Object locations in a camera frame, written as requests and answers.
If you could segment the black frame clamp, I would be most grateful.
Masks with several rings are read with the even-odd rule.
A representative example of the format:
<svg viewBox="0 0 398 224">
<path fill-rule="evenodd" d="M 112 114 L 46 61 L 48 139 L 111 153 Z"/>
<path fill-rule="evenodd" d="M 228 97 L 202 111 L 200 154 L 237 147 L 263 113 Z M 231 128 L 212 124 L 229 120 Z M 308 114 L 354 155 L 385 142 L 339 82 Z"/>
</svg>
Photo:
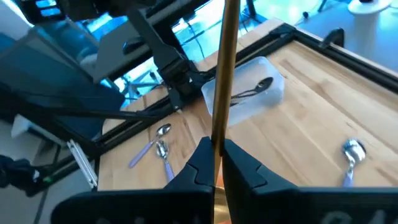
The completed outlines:
<svg viewBox="0 0 398 224">
<path fill-rule="evenodd" d="M 345 31 L 342 28 L 331 30 L 326 37 L 320 42 L 319 47 L 321 49 L 327 48 L 329 45 L 334 44 L 339 47 L 345 45 Z"/>
</svg>

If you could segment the white metal bracket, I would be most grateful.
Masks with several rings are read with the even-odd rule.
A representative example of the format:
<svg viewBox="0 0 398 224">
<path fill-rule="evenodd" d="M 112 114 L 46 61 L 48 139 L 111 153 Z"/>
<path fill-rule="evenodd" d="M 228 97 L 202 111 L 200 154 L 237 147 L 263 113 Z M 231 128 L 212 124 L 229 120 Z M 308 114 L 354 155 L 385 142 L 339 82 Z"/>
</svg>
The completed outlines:
<svg viewBox="0 0 398 224">
<path fill-rule="evenodd" d="M 74 140 L 69 140 L 67 146 L 72 153 L 74 159 L 76 160 L 80 170 L 85 176 L 90 187 L 97 188 L 98 186 L 98 176 L 96 175 L 91 163 L 89 162 L 87 156 L 83 152 L 81 146 Z"/>
</svg>

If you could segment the black device green light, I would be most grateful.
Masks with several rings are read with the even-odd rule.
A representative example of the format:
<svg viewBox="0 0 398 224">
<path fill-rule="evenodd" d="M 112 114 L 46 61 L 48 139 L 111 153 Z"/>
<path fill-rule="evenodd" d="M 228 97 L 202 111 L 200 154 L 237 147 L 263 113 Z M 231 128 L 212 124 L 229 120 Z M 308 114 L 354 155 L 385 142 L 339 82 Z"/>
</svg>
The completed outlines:
<svg viewBox="0 0 398 224">
<path fill-rule="evenodd" d="M 13 159 L 0 154 L 0 189 L 11 185 L 32 197 L 51 170 L 50 164 L 33 166 L 27 159 Z"/>
</svg>

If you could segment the gold spoon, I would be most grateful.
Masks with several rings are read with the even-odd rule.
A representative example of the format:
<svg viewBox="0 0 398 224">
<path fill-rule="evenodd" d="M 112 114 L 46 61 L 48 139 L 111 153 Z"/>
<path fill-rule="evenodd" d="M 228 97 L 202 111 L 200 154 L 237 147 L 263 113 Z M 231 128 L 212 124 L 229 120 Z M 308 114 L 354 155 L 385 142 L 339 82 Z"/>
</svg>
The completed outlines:
<svg viewBox="0 0 398 224">
<path fill-rule="evenodd" d="M 211 143 L 214 150 L 214 183 L 222 179 L 221 157 L 228 125 L 231 90 L 236 63 L 240 0 L 225 0 L 221 25 L 220 46 L 215 76 Z"/>
</svg>

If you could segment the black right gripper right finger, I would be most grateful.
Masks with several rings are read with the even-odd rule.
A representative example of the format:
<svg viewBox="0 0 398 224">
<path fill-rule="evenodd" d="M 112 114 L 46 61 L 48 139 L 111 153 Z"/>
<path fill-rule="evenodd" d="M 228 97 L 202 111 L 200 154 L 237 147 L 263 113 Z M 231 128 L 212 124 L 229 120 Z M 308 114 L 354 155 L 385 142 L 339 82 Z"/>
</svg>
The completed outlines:
<svg viewBox="0 0 398 224">
<path fill-rule="evenodd" d="M 299 187 L 224 142 L 233 224 L 398 224 L 398 187 Z"/>
</svg>

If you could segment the grey desk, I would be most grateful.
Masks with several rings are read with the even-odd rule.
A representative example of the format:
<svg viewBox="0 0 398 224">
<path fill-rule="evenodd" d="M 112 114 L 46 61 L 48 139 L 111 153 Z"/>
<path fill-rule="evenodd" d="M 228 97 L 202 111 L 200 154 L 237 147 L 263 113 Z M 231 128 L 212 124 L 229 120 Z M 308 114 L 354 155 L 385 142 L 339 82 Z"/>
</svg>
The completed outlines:
<svg viewBox="0 0 398 224">
<path fill-rule="evenodd" d="M 129 37 L 107 34 L 97 40 L 76 22 L 65 20 L 31 28 L 19 40 L 0 35 L 0 83 L 45 106 L 83 106 L 113 109 L 121 93 L 101 81 L 125 75 L 147 46 L 140 43 L 128 54 L 127 43 L 137 40 L 130 23 Z"/>
</svg>

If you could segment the clear plastic bin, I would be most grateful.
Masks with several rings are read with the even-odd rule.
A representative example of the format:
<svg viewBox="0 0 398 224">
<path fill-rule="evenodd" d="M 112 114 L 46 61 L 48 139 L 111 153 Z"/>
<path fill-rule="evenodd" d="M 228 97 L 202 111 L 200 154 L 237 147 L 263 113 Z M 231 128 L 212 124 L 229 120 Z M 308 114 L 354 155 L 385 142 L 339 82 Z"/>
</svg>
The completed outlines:
<svg viewBox="0 0 398 224">
<path fill-rule="evenodd" d="M 267 58 L 256 57 L 235 68 L 231 96 L 253 89 L 259 81 L 267 77 L 274 79 L 268 89 L 229 107 L 228 126 L 265 112 L 284 98 L 284 78 Z"/>
</svg>

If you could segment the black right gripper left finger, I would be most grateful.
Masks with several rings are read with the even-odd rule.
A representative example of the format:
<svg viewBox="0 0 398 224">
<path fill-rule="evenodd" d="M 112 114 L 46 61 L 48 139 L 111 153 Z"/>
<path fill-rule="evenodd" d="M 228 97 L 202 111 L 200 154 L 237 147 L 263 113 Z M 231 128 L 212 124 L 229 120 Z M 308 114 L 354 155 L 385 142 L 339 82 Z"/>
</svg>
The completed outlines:
<svg viewBox="0 0 398 224">
<path fill-rule="evenodd" d="M 204 137 L 164 188 L 80 193 L 54 208 L 51 224 L 213 224 L 214 168 Z"/>
</svg>

